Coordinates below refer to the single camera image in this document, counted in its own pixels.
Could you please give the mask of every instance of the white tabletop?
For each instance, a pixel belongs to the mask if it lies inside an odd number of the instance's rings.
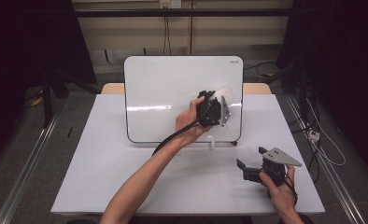
[[[260,168],[258,147],[279,147],[304,164],[274,95],[244,95],[237,147],[186,147],[175,156],[138,216],[263,215],[274,213],[266,190],[243,180],[238,158]],[[65,216],[101,214],[117,189],[152,154],[126,135],[123,95],[98,95],[51,209]],[[299,213],[324,212],[306,167],[296,168]]]

